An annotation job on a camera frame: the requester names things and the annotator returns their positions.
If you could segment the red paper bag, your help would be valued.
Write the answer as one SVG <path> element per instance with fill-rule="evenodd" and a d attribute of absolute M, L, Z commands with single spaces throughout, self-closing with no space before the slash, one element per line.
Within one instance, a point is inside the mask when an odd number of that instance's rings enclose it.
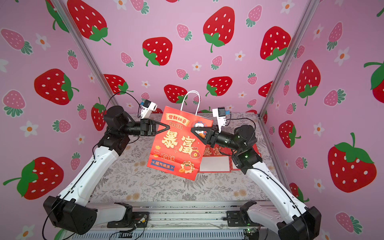
<path fill-rule="evenodd" d="M 155 136 L 147 166 L 149 168 L 194 181 L 199 172 L 206 145 L 192 132 L 194 127 L 212 127 L 213 120 L 183 111 L 188 92 L 173 85 L 164 88 L 171 102 L 181 104 L 179 110 L 165 107 L 161 123 L 170 130 Z"/>
<path fill-rule="evenodd" d="M 206 146 L 201 161 L 200 173 L 230 173 L 232 151 L 229 148 L 215 145 L 213 148 Z"/>
<path fill-rule="evenodd" d="M 256 144 L 242 153 L 237 151 L 231 156 L 231 159 L 234 163 L 234 166 L 238 170 L 242 171 L 244 175 L 249 169 L 253 169 L 254 164 L 263 162 Z"/>

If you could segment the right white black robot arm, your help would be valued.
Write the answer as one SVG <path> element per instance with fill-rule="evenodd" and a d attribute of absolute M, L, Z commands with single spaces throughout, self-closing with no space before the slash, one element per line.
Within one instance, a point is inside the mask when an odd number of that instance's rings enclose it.
<path fill-rule="evenodd" d="M 281 240 L 314 240 L 319 235 L 321 213 L 316 207 L 307 207 L 270 172 L 253 148 L 257 142 L 253 126 L 242 125 L 232 134 L 220 131 L 217 125 L 194 127 L 191 132 L 207 146 L 231 149 L 236 167 L 261 188 L 277 209 L 273 212 L 248 202 L 241 207 L 246 220 L 268 228 Z"/>

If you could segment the left aluminium frame post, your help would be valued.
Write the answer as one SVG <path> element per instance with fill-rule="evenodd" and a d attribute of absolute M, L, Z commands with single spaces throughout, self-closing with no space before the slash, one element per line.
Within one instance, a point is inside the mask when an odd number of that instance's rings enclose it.
<path fill-rule="evenodd" d="M 67 8 L 67 1 L 53 0 L 52 3 L 57 8 L 57 11 L 60 17 L 62 18 L 64 24 L 67 26 L 70 34 L 72 35 L 74 41 L 76 42 L 78 48 L 80 49 L 82 55 L 84 56 L 88 66 L 90 67 L 92 73 L 96 77 L 97 82 L 99 83 L 100 87 L 103 89 L 104 93 L 106 94 L 107 100 L 111 100 L 109 102 L 109 106 L 111 107 L 111 106 L 119 105 L 116 98 L 113 97 L 113 92 L 110 89 L 107 83 L 107 80 L 105 79 L 101 69 L 99 68 L 92 52 L 90 51 L 83 36 L 78 30 L 76 23 L 72 19 L 70 12 Z"/>

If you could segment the aluminium frame post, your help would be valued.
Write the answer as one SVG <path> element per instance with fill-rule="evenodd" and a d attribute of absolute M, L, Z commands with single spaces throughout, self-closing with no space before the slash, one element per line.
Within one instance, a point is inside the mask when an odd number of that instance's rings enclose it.
<path fill-rule="evenodd" d="M 301 42 L 304 33 L 306 32 L 309 23 L 311 22 L 316 9 L 319 5 L 320 1 L 318 0 L 311 0 L 307 2 L 306 7 L 304 8 L 304 11 L 302 13 L 302 16 L 300 18 L 300 21 L 298 22 L 297 28 L 292 36 L 291 43 L 288 47 L 287 52 L 285 53 L 285 56 L 282 60 L 282 63 L 280 64 L 278 71 L 276 72 L 275 78 L 273 80 L 272 86 L 270 88 L 270 91 L 268 92 L 267 98 L 265 100 L 265 103 L 263 104 L 263 107 L 259 113 L 260 120 L 264 117 L 265 112 L 267 111 L 269 104 L 272 102 L 272 97 L 274 97 L 286 71 L 288 70 L 288 65 L 290 64 L 295 49 L 299 46 L 299 43 Z"/>
<path fill-rule="evenodd" d="M 67 8 L 67 1 L 53 0 L 52 3 L 57 8 L 57 11 L 60 17 L 62 18 L 64 24 L 67 26 L 70 34 L 72 35 L 74 41 L 76 42 L 78 48 L 80 49 L 82 55 L 84 56 L 88 66 L 90 67 L 92 73 L 96 77 L 97 82 L 99 83 L 100 87 L 103 89 L 104 93 L 106 94 L 107 100 L 111 100 L 109 102 L 109 106 L 111 107 L 111 106 L 119 105 L 116 98 L 113 97 L 113 92 L 110 89 L 107 83 L 107 80 L 105 79 L 101 69 L 99 68 L 92 52 L 90 51 L 83 36 L 78 30 L 76 23 L 72 19 L 70 12 Z"/>

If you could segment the right aluminium frame post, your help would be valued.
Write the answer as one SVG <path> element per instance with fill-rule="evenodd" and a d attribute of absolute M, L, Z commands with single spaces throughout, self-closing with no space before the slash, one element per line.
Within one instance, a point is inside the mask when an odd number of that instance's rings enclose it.
<path fill-rule="evenodd" d="M 272 86 L 270 88 L 270 91 L 268 92 L 267 98 L 265 100 L 265 103 L 263 104 L 263 107 L 259 113 L 260 120 L 264 117 L 265 112 L 267 111 L 269 104 L 272 102 L 272 97 L 274 97 L 286 71 L 288 70 L 288 65 L 290 64 L 295 49 L 299 46 L 299 43 L 301 42 L 304 33 L 306 32 L 309 23 L 311 22 L 316 9 L 319 5 L 320 1 L 318 0 L 311 0 L 307 2 L 306 7 L 304 8 L 304 11 L 302 13 L 302 16 L 300 18 L 300 21 L 298 22 L 297 28 L 292 36 L 291 43 L 288 47 L 287 52 L 285 53 L 285 56 L 282 60 L 282 63 L 280 64 L 278 71 L 276 72 L 275 78 L 273 80 Z"/>

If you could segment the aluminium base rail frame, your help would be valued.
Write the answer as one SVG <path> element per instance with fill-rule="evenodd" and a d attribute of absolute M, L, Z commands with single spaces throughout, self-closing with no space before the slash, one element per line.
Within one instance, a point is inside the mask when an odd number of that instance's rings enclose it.
<path fill-rule="evenodd" d="M 248 201 L 256 202 L 261 207 L 276 212 L 277 209 L 271 201 Z M 149 212 L 149 220 L 144 232 L 148 233 L 153 228 L 174 228 L 183 233 L 190 231 L 200 231 L 201 228 L 234 228 L 229 227 L 222 218 L 226 211 L 241 211 L 241 207 L 248 203 L 245 201 L 211 201 L 211 202 L 141 202 L 124 203 L 132 207 L 132 212 Z M 88 203 L 88 208 L 103 207 L 114 203 Z M 90 230 L 98 226 L 107 227 L 107 223 L 95 225 Z M 138 228 L 108 228 L 115 229 L 114 237 L 118 233 L 131 233 Z M 67 230 L 62 235 L 62 239 L 72 239 L 74 236 L 82 236 Z"/>

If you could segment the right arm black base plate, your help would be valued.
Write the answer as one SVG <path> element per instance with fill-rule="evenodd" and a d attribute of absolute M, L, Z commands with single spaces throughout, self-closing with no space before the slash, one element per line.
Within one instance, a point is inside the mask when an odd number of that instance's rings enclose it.
<path fill-rule="evenodd" d="M 229 227 L 262 227 L 263 225 L 252 222 L 241 211 L 226 211 L 226 215 L 222 218 Z"/>

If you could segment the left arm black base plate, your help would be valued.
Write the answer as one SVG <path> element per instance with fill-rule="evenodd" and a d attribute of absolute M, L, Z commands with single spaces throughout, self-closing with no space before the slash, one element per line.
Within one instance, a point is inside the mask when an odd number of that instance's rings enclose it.
<path fill-rule="evenodd" d="M 146 228 L 149 216 L 149 212 L 128 213 L 128 215 L 120 221 L 108 222 L 107 228 Z"/>

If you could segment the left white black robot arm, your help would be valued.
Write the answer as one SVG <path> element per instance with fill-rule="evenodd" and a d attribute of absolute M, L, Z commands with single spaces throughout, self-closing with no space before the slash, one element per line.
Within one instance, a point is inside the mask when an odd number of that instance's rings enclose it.
<path fill-rule="evenodd" d="M 87 204 L 98 182 L 112 163 L 122 155 L 130 136 L 155 136 L 170 129 L 169 125 L 151 119 L 134 119 L 121 106 L 113 106 L 103 116 L 107 124 L 104 136 L 93 149 L 93 156 L 56 197 L 49 196 L 44 209 L 53 226 L 83 235 L 93 226 L 109 222 L 132 223 L 132 207 L 114 203 L 103 207 L 88 208 Z"/>

